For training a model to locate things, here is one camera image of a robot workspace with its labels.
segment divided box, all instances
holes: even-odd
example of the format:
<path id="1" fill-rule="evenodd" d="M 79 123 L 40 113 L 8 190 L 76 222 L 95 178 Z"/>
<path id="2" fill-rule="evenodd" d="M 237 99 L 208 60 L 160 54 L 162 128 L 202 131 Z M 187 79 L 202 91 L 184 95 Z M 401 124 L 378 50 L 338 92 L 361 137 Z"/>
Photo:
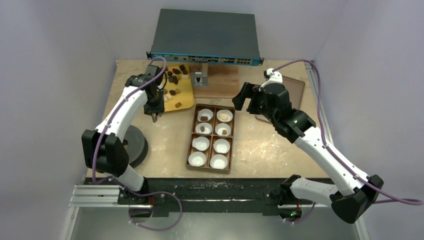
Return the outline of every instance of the divided box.
<path id="1" fill-rule="evenodd" d="M 196 105 L 185 159 L 188 170 L 230 173 L 235 113 L 233 107 Z"/>

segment wooden board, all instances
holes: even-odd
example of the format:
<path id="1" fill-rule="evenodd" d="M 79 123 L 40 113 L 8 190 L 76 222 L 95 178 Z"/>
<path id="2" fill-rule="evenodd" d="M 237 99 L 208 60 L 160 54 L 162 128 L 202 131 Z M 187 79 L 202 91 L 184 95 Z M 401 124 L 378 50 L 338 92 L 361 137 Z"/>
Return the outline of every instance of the wooden board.
<path id="1" fill-rule="evenodd" d="M 302 98 L 304 96 L 305 82 L 300 81 L 288 76 L 282 76 L 282 84 L 289 92 L 291 107 L 294 109 L 301 109 Z M 259 121 L 271 124 L 264 115 L 255 115 Z"/>
<path id="2" fill-rule="evenodd" d="M 172 69 L 180 70 L 180 67 L 179 67 L 180 65 L 182 65 L 182 64 L 169 65 L 169 66 L 167 66 L 168 71 L 172 72 Z M 183 65 L 187 69 L 187 71 L 190 72 L 189 66 L 187 64 L 183 64 Z M 172 96 L 172 99 L 169 100 L 168 102 L 165 101 L 165 104 L 164 104 L 165 113 L 183 110 L 183 109 L 189 109 L 189 108 L 193 107 L 193 105 L 195 104 L 195 98 L 193 96 L 193 88 L 192 88 L 192 81 L 190 79 L 190 74 L 188 75 L 188 79 L 182 78 L 182 76 L 183 76 L 182 73 L 173 74 L 173 75 L 179 76 L 178 84 L 175 85 L 175 83 L 168 81 L 168 83 L 165 86 L 165 89 L 167 90 L 168 93 L 169 93 L 170 90 L 175 91 L 175 89 L 179 89 L 181 92 L 178 93 L 175 96 Z M 177 104 L 178 102 L 181 103 L 181 106 L 177 108 L 177 107 L 175 107 L 175 104 Z"/>
<path id="3" fill-rule="evenodd" d="M 201 64 L 190 63 L 190 69 L 202 69 Z M 195 98 L 232 99 L 240 91 L 239 67 L 225 64 L 209 64 L 207 87 L 193 87 Z"/>

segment gray floor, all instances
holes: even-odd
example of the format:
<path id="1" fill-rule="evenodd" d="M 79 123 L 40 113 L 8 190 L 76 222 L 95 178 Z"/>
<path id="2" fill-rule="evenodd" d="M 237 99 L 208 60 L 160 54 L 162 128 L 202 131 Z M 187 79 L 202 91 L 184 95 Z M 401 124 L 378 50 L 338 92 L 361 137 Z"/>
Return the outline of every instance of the gray floor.
<path id="1" fill-rule="evenodd" d="M 146 225 L 166 227 L 177 218 L 148 220 Z M 358 240 L 354 224 L 347 224 L 327 207 L 315 208 L 308 220 L 290 226 L 277 216 L 256 213 L 184 213 L 181 222 L 164 232 L 142 229 L 128 223 L 122 208 L 80 208 L 73 240 Z"/>

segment brown box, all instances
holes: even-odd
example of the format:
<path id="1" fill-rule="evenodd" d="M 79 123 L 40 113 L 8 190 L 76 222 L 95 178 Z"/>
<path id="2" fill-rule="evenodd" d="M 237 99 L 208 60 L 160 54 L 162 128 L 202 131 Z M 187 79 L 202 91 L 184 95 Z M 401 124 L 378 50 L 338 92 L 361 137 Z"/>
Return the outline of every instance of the brown box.
<path id="1" fill-rule="evenodd" d="M 209 109 L 213 113 L 212 118 L 207 122 L 198 121 L 198 114 L 199 114 L 199 111 L 202 110 L 202 109 Z M 217 112 L 220 111 L 220 110 L 228 110 L 232 113 L 232 120 L 229 121 L 229 122 L 223 122 L 223 123 L 230 126 L 231 131 L 229 133 L 229 136 L 221 136 L 221 135 L 218 135 L 215 132 L 215 126 L 222 123 L 217 118 Z M 195 106 L 193 124 L 192 124 L 192 127 L 191 127 L 191 137 L 190 137 L 190 140 L 189 140 L 189 143 L 188 143 L 187 156 L 185 158 L 185 166 L 187 167 L 188 170 L 203 171 L 203 172 L 218 173 L 218 174 L 229 174 L 230 173 L 231 166 L 233 164 L 232 158 L 233 158 L 233 134 L 234 134 L 235 113 L 236 113 L 236 110 L 233 107 L 207 105 L 207 104 L 197 104 Z M 209 123 L 212 126 L 212 131 L 211 131 L 210 134 L 204 134 L 204 133 L 197 133 L 196 132 L 196 126 L 198 124 L 201 124 L 201 123 Z M 209 148 L 207 150 L 199 151 L 192 146 L 193 139 L 198 138 L 198 137 L 206 137 L 209 140 Z M 221 154 L 221 153 L 217 153 L 214 150 L 214 143 L 218 139 L 227 140 L 229 142 L 229 146 L 230 146 L 229 151 L 226 154 L 222 154 L 228 160 L 228 165 L 224 169 L 212 168 L 210 166 L 211 158 L 213 156 L 217 155 L 217 154 Z M 203 166 L 192 166 L 192 165 L 189 164 L 189 156 L 190 156 L 190 154 L 192 154 L 194 152 L 202 152 L 206 155 L 206 163 Z"/>

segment round container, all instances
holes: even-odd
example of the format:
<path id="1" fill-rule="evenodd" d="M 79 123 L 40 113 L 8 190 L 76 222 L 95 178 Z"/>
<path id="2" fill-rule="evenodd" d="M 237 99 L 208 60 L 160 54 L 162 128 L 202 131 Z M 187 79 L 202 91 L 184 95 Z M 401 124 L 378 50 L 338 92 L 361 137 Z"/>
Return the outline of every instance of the round container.
<path id="1" fill-rule="evenodd" d="M 198 134 L 211 134 L 212 133 L 212 125 L 207 122 L 199 123 L 195 128 L 196 133 Z"/>
<path id="2" fill-rule="evenodd" d="M 193 146 L 193 148 L 199 150 L 199 151 L 205 151 L 206 149 L 209 148 L 209 139 L 207 139 L 204 136 L 199 136 L 196 137 L 195 139 L 193 139 L 193 141 L 191 142 L 191 145 Z"/>
<path id="3" fill-rule="evenodd" d="M 226 115 L 226 119 L 224 120 L 221 115 Z M 216 118 L 223 123 L 228 123 L 229 121 L 233 120 L 233 113 L 230 110 L 219 110 L 216 113 Z"/>
<path id="4" fill-rule="evenodd" d="M 197 120 L 199 122 L 207 122 L 207 121 L 211 120 L 213 116 L 214 116 L 214 113 L 210 109 L 205 108 L 205 109 L 202 109 L 202 110 L 199 111 L 199 113 L 197 115 Z M 207 117 L 207 120 L 202 121 L 201 117 Z"/>
<path id="5" fill-rule="evenodd" d="M 226 123 L 220 123 L 215 127 L 215 133 L 219 136 L 229 136 L 231 134 L 231 128 Z"/>
<path id="6" fill-rule="evenodd" d="M 213 143 L 213 149 L 219 154 L 226 154 L 230 150 L 230 143 L 226 139 L 218 139 Z"/>
<path id="7" fill-rule="evenodd" d="M 210 159 L 209 164 L 214 169 L 225 169 L 228 165 L 228 159 L 222 154 L 217 154 Z"/>
<path id="8" fill-rule="evenodd" d="M 206 155 L 201 151 L 195 151 L 188 156 L 188 163 L 195 167 L 203 166 L 206 163 Z"/>

